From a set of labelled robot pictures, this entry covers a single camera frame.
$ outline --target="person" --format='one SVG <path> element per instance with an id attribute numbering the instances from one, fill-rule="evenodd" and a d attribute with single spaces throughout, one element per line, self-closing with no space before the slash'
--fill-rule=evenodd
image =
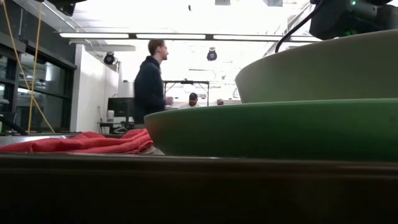
<path id="1" fill-rule="evenodd" d="M 224 100 L 223 99 L 218 99 L 217 100 L 217 106 L 224 105 Z"/>
<path id="2" fill-rule="evenodd" d="M 172 104 L 172 98 L 164 99 L 160 64 L 167 60 L 168 51 L 164 40 L 150 40 L 150 56 L 140 66 L 134 80 L 133 118 L 136 124 L 144 124 L 144 116 L 165 110 Z"/>
<path id="3" fill-rule="evenodd" d="M 189 95 L 188 103 L 180 106 L 179 109 L 195 108 L 195 107 L 199 107 L 199 106 L 200 105 L 198 104 L 198 95 L 196 93 L 191 93 Z"/>

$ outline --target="cap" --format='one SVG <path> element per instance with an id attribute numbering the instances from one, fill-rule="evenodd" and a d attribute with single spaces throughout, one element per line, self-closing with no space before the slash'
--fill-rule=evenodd
<path id="1" fill-rule="evenodd" d="M 191 93 L 191 94 L 189 94 L 189 98 L 195 100 L 198 98 L 198 95 L 196 93 Z"/>

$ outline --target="short hair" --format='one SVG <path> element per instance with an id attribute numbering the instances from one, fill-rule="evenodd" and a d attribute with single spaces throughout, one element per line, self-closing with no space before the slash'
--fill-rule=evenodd
<path id="1" fill-rule="evenodd" d="M 157 47 L 163 47 L 164 40 L 150 40 L 148 43 L 148 50 L 151 56 L 156 54 Z"/>

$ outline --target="red towel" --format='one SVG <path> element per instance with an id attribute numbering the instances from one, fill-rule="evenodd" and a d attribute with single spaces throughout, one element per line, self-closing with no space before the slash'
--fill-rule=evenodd
<path id="1" fill-rule="evenodd" d="M 87 132 L 71 139 L 42 139 L 0 147 L 0 152 L 74 152 L 137 154 L 153 145 L 146 129 L 127 132 L 122 138 L 106 138 Z"/>

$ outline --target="camera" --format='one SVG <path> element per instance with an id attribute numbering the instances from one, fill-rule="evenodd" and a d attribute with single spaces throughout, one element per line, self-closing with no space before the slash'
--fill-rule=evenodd
<path id="1" fill-rule="evenodd" d="M 214 61 L 216 59 L 217 59 L 216 49 L 210 48 L 209 52 L 207 53 L 207 60 L 208 61 Z"/>
<path id="2" fill-rule="evenodd" d="M 321 40 L 398 28 L 391 0 L 311 0 L 310 34 Z"/>
<path id="3" fill-rule="evenodd" d="M 118 62 L 118 59 L 114 56 L 114 52 L 108 52 L 105 55 L 104 63 L 107 65 L 114 65 Z"/>

